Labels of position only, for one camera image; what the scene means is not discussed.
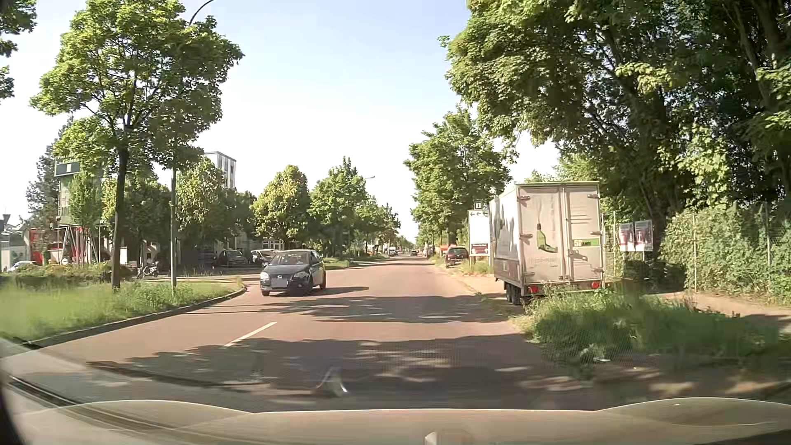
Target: lamp post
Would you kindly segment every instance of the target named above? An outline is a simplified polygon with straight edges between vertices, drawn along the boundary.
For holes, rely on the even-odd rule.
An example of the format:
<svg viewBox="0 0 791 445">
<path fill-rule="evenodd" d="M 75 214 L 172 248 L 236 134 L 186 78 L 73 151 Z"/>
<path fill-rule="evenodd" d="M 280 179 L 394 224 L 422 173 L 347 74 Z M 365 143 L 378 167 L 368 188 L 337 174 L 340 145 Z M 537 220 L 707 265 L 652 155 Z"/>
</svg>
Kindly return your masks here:
<svg viewBox="0 0 791 445">
<path fill-rule="evenodd" d="M 192 22 L 195 21 L 195 17 L 200 10 L 213 1 L 214 0 L 208 0 L 204 2 L 198 10 L 192 14 L 189 23 L 187 23 L 187 27 L 192 26 Z M 170 176 L 170 287 L 174 293 L 176 292 L 176 237 L 178 234 L 176 230 L 176 204 L 176 148 L 173 147 L 173 168 Z"/>
</svg>

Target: road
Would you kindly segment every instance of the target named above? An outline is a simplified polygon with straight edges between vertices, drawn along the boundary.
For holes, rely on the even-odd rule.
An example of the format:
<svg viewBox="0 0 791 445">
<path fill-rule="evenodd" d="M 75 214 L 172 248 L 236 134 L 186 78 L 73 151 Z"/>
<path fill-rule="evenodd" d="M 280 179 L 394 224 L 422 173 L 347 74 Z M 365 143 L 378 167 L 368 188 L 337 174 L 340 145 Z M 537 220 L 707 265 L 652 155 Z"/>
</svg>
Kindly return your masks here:
<svg viewBox="0 0 791 445">
<path fill-rule="evenodd" d="M 264 297 L 250 280 L 246 293 L 215 306 L 4 366 L 80 401 L 164 398 L 255 412 L 602 405 L 425 259 L 328 271 L 327 282 L 305 297 Z M 332 368 L 349 391 L 343 397 L 313 391 Z"/>
</svg>

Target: grass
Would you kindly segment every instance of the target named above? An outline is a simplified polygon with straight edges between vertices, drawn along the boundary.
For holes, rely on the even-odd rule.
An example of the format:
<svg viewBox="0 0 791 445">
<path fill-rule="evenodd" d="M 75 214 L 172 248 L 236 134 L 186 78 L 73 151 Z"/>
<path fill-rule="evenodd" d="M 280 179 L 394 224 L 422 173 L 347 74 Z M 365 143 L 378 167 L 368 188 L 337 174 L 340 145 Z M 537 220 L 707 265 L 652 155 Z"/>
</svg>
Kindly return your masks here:
<svg viewBox="0 0 791 445">
<path fill-rule="evenodd" d="M 326 270 L 336 270 L 336 269 L 345 269 L 351 265 L 351 261 L 349 260 L 341 260 L 335 257 L 326 257 L 324 258 L 324 269 Z"/>
<path fill-rule="evenodd" d="M 698 311 L 685 302 L 629 294 L 557 292 L 512 318 L 552 359 L 589 374 L 592 365 L 631 352 L 664 354 L 676 366 L 766 364 L 789 350 L 776 325 Z"/>
<path fill-rule="evenodd" d="M 239 289 L 232 283 L 125 283 L 115 294 L 109 284 L 30 291 L 0 290 L 0 332 L 37 340 L 56 333 L 102 325 L 201 302 Z"/>
</svg>

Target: tall building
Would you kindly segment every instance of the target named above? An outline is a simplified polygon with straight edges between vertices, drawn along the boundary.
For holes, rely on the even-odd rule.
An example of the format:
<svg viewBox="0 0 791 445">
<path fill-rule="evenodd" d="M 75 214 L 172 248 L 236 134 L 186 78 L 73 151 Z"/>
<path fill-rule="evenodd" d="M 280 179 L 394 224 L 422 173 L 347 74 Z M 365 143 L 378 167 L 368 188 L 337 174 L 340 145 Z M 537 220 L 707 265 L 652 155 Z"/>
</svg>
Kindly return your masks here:
<svg viewBox="0 0 791 445">
<path fill-rule="evenodd" d="M 237 186 L 237 160 L 219 151 L 207 151 L 204 155 L 214 163 L 217 168 L 222 170 L 225 176 L 225 186 L 234 188 Z"/>
</svg>

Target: parked car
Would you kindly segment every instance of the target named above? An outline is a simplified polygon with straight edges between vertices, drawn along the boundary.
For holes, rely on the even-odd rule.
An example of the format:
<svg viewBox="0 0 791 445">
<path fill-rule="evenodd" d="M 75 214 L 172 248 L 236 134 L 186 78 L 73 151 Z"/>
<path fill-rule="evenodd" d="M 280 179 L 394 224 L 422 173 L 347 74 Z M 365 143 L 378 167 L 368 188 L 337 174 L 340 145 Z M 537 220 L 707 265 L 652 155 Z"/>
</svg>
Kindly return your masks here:
<svg viewBox="0 0 791 445">
<path fill-rule="evenodd" d="M 14 271 L 16 271 L 17 269 L 19 269 L 20 267 L 22 267 L 22 266 L 26 266 L 26 265 L 28 265 L 28 264 L 34 264 L 34 265 L 36 265 L 36 266 L 41 266 L 41 264 L 38 264 L 38 263 L 37 263 L 37 262 L 35 262 L 35 261 L 17 261 L 16 263 L 14 263 L 14 265 L 13 265 L 13 266 L 11 266 L 11 267 L 8 269 L 8 272 L 14 272 Z"/>
<path fill-rule="evenodd" d="M 459 247 L 455 245 L 448 249 L 448 252 L 445 254 L 445 267 L 449 268 L 451 266 L 455 266 L 460 264 L 462 261 L 468 259 L 470 257 L 470 253 L 464 247 Z"/>
<path fill-rule="evenodd" d="M 247 258 L 242 255 L 242 252 L 234 249 L 221 250 L 220 253 L 218 253 L 214 258 L 215 266 L 225 266 L 232 268 L 234 266 L 244 266 L 247 263 Z"/>
<path fill-rule="evenodd" d="M 327 288 L 327 270 L 315 250 L 284 250 L 276 253 L 263 269 L 260 285 L 263 296 L 273 291 L 305 295 L 315 286 L 322 290 Z"/>
<path fill-rule="evenodd" d="M 252 250 L 250 252 L 252 254 L 252 263 L 264 268 L 272 261 L 272 257 L 274 257 L 277 252 L 278 251 L 274 249 Z"/>
</svg>

